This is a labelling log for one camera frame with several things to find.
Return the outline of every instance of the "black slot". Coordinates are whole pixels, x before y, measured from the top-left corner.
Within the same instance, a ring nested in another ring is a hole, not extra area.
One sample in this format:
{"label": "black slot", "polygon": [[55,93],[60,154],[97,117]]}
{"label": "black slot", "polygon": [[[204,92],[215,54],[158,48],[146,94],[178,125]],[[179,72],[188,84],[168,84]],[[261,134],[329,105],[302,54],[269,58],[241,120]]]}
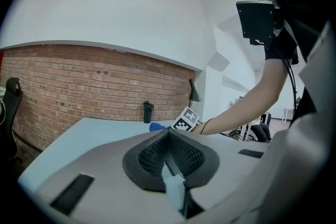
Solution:
{"label": "black slot", "polygon": [[69,215],[92,184],[94,178],[80,174],[50,204],[51,207]]}
{"label": "black slot", "polygon": [[238,153],[258,159],[260,159],[264,154],[263,152],[260,151],[250,151],[250,150],[241,150]]}

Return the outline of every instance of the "white table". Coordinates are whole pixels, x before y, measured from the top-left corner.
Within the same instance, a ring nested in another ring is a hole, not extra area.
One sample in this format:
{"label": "white table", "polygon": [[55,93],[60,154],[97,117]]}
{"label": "white table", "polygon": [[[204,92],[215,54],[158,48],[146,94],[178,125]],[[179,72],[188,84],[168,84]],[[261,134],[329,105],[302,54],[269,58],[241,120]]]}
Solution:
{"label": "white table", "polygon": [[285,122],[287,121],[287,115],[288,115],[288,111],[294,111],[294,109],[286,109],[284,108],[284,115],[282,117],[282,120],[284,120]]}
{"label": "white table", "polygon": [[[173,121],[158,121],[170,126]],[[140,121],[111,121],[83,118],[48,146],[21,174],[19,184],[34,193],[44,180],[90,149],[149,132],[150,124]],[[211,135],[210,139],[227,139]]]}

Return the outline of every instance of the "person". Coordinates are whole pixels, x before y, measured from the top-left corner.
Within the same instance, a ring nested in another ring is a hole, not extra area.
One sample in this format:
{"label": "person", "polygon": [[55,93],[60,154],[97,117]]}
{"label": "person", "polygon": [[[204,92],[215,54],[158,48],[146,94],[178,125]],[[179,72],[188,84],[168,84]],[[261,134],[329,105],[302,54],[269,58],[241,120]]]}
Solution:
{"label": "person", "polygon": [[[237,104],[196,126],[193,132],[205,135],[222,133],[247,124],[269,110],[277,102],[287,78],[285,66],[274,47],[281,49],[286,58],[292,61],[297,59],[295,50],[298,45],[307,61],[309,52],[331,14],[331,8],[332,5],[325,3],[325,0],[281,0],[282,14],[295,40],[286,29],[273,38],[271,46],[265,46],[265,65],[259,83]],[[313,102],[305,89],[292,122],[314,111]]]}
{"label": "person", "polygon": [[268,125],[260,119],[251,121],[249,124],[251,125],[251,131],[254,132],[259,142],[270,142],[272,140]]}

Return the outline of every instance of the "office chair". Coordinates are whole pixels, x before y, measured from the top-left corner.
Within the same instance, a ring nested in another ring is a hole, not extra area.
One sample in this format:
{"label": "office chair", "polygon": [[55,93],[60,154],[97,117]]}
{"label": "office chair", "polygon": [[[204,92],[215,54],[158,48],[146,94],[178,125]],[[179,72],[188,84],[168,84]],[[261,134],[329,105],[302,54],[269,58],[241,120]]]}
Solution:
{"label": "office chair", "polygon": [[18,78],[10,78],[6,82],[3,98],[3,112],[0,115],[0,154],[8,159],[16,156],[17,147],[12,134],[12,126],[17,109],[21,103],[23,92]]}

